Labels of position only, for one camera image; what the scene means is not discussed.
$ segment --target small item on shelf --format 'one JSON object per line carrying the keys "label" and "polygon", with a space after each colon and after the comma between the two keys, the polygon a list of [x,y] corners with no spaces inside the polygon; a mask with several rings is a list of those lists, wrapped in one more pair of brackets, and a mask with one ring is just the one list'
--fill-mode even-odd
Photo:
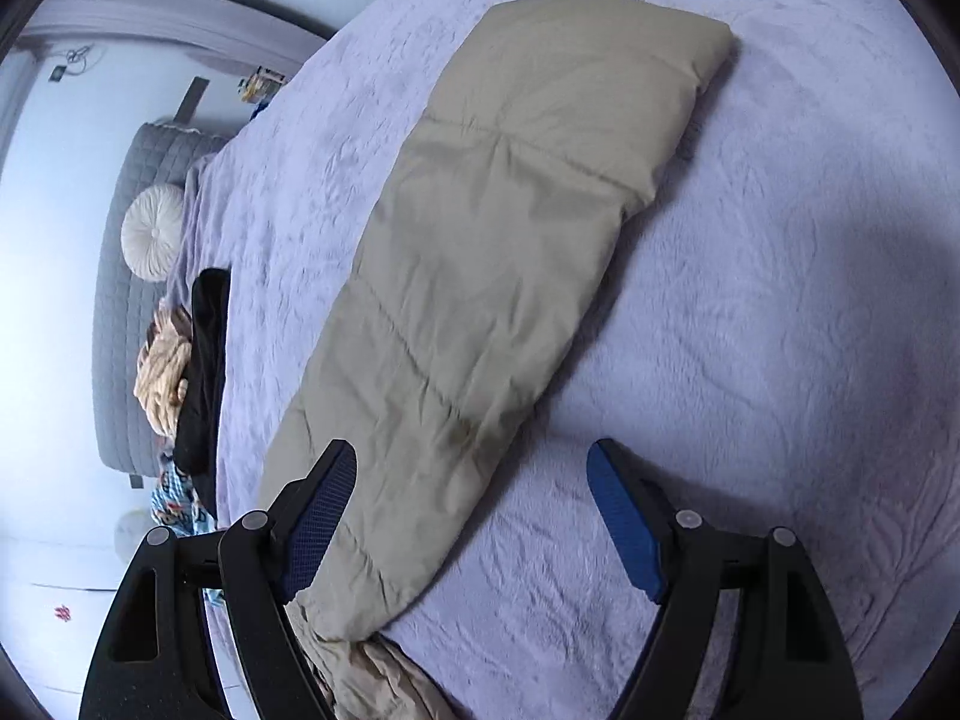
{"label": "small item on shelf", "polygon": [[256,73],[240,81],[240,100],[244,103],[266,106],[286,84],[286,76],[275,73],[265,67],[257,68]]}

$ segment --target beige comforter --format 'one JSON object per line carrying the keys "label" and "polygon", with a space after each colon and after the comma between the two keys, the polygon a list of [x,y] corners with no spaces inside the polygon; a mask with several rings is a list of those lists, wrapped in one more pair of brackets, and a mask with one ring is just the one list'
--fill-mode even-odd
{"label": "beige comforter", "polygon": [[730,47],[723,23],[641,1],[521,0],[440,76],[261,483],[267,507],[330,440],[356,449],[343,520],[287,608],[338,717],[452,717],[364,640],[440,568]]}

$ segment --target beige pillow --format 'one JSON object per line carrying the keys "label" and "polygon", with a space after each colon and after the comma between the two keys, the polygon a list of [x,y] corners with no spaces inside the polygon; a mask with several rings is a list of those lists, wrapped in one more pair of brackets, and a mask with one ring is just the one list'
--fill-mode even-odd
{"label": "beige pillow", "polygon": [[184,190],[157,184],[138,194],[120,228],[123,258],[144,281],[163,281],[176,260],[184,225]]}

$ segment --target lavender fuzzy blanket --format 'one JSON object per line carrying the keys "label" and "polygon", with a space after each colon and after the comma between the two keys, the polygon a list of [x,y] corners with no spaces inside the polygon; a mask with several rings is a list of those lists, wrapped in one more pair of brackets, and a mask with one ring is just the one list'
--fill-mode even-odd
{"label": "lavender fuzzy blanket", "polygon": [[[400,144],[498,1],[378,1],[195,174],[174,281],[232,270],[224,522],[253,505]],[[584,480],[612,436],[721,527],[800,534],[881,720],[960,597],[960,100],[896,0],[648,1],[729,23],[738,56],[448,567],[387,634],[464,716],[606,716],[655,612]]]}

